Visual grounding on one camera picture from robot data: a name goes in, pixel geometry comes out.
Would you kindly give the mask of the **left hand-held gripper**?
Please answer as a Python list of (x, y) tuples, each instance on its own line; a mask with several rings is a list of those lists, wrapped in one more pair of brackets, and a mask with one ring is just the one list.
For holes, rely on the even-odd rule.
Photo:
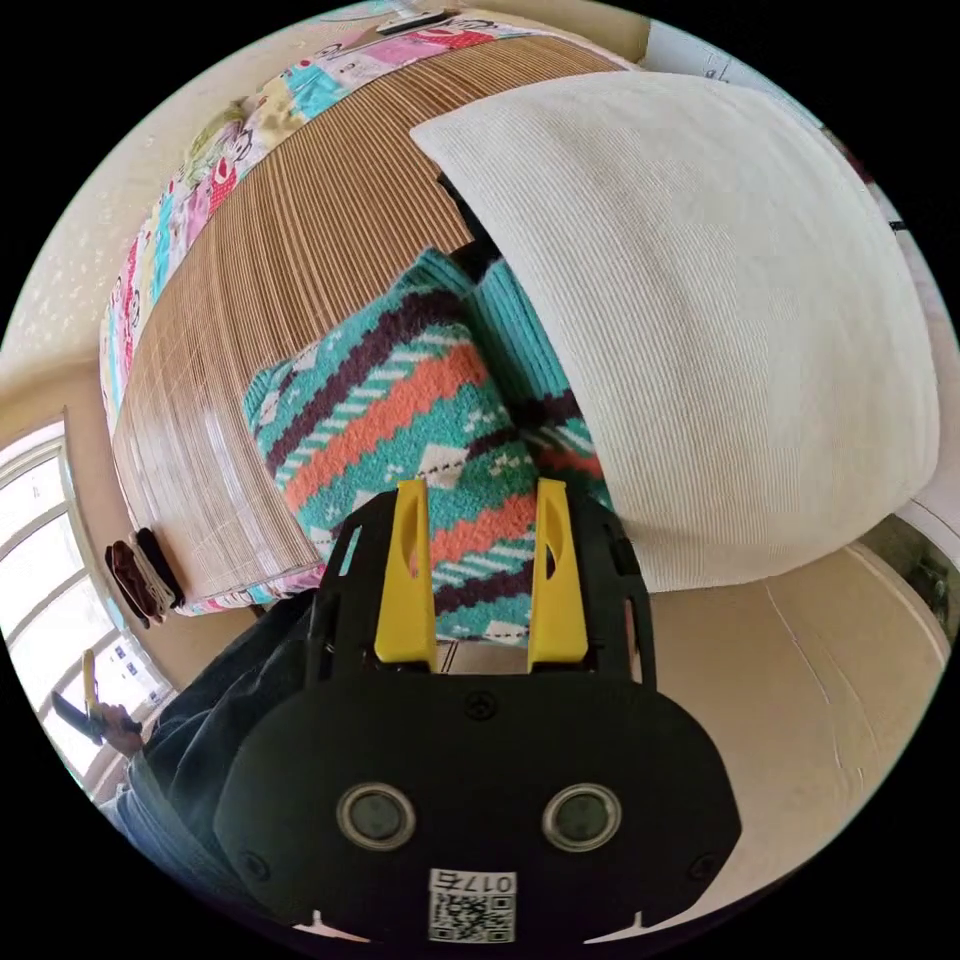
[(81, 667), (84, 706), (82, 708), (75, 706), (56, 691), (50, 694), (51, 706), (61, 721), (95, 746), (101, 747), (104, 745), (110, 722), (104, 714), (104, 706), (99, 702), (95, 653), (92, 648), (83, 652)]

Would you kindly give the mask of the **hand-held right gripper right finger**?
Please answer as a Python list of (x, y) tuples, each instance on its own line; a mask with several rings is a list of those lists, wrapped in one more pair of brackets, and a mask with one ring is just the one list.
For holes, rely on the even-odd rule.
[(527, 671), (577, 668), (588, 634), (566, 486), (538, 481)]

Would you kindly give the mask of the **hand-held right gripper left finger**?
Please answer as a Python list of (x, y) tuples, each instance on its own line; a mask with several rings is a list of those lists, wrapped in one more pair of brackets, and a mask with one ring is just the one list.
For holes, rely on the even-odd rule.
[(373, 650), (385, 666), (437, 664), (426, 481), (398, 484)]

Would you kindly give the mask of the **person's left hand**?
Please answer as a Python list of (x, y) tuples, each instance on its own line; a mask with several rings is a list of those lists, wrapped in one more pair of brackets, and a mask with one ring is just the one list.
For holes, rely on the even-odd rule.
[(102, 738), (121, 755), (132, 758), (145, 745), (142, 725), (134, 721), (125, 707), (100, 705)]

